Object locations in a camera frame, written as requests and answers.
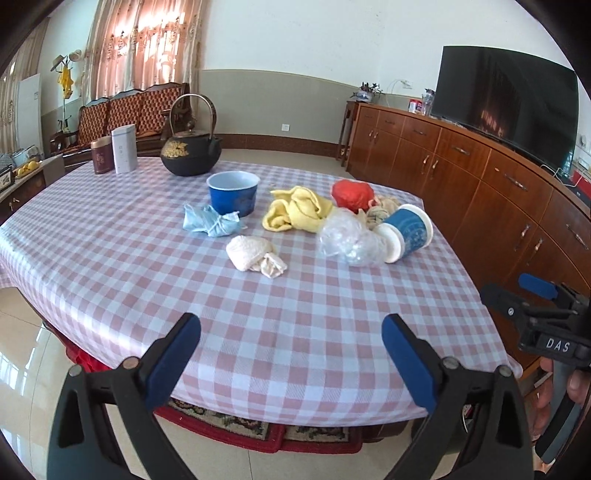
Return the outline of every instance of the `rug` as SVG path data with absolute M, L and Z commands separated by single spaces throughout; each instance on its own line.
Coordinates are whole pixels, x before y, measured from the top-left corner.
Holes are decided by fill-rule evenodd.
M 86 372 L 109 370 L 109 367 L 80 349 L 51 324 L 44 323 L 66 347 L 66 355 L 72 362 L 81 365 Z M 357 453 L 363 444 L 361 427 L 279 425 L 215 412 L 175 398 L 171 398 L 167 406 L 157 408 L 154 413 L 212 440 L 262 453 L 279 450 L 327 455 Z

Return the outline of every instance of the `checkered tablecloth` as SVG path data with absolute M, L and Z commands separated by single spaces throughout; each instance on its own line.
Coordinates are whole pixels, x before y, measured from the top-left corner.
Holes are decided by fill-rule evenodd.
M 110 367 L 141 356 L 182 313 L 197 314 L 202 338 L 173 396 L 253 420 L 353 426 L 423 416 L 382 344 L 388 313 L 441 356 L 488 371 L 511 364 L 520 374 L 439 231 L 396 264 L 326 260 L 313 234 L 268 232 L 261 219 L 270 190 L 303 185 L 330 197 L 337 178 L 223 161 L 213 171 L 236 169 L 261 178 L 244 234 L 277 247 L 289 265 L 283 276 L 240 272 L 225 252 L 229 237 L 182 230 L 183 204 L 209 202 L 206 176 L 176 177 L 142 158 L 124 175 L 94 175 L 89 163 L 13 215 L 0 227 L 0 287 L 18 287 Z M 422 206 L 408 193 L 375 191 Z

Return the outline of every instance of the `yellow clothing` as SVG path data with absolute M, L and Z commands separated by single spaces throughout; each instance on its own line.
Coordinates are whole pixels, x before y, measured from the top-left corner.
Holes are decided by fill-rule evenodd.
M 63 67 L 63 70 L 60 72 L 60 76 L 57 79 L 57 83 L 59 83 L 63 89 L 64 99 L 68 100 L 68 98 L 72 96 L 72 86 L 74 85 L 74 81 L 72 80 L 70 69 L 68 67 Z
M 262 220 L 265 229 L 282 232 L 291 228 L 316 233 L 333 208 L 333 203 L 306 187 L 273 190 L 275 200 Z

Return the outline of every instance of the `white wall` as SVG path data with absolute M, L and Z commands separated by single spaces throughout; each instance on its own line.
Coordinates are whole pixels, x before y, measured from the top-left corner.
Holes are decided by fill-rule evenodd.
M 65 57 L 77 49 L 85 52 L 98 3 L 98 0 L 66 0 L 51 16 L 39 59 L 41 115 L 61 107 L 63 102 L 61 87 L 57 83 L 59 74 L 50 71 L 53 59 L 58 55 Z M 80 98 L 82 62 L 70 65 L 74 86 L 72 96 L 66 103 Z
M 435 88 L 444 45 L 509 48 L 570 67 L 549 33 L 515 0 L 212 0 L 204 69 L 272 70 L 386 88 Z M 580 85 L 579 131 L 591 139 Z

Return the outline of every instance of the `teapot lid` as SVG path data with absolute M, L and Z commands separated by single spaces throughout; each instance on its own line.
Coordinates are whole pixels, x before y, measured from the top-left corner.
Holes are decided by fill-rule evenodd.
M 193 120 L 189 120 L 187 122 L 188 130 L 184 132 L 176 132 L 173 137 L 174 138 L 197 138 L 197 137 L 205 137 L 206 135 L 209 137 L 210 133 L 206 132 L 205 130 L 196 130 L 195 129 L 195 122 Z

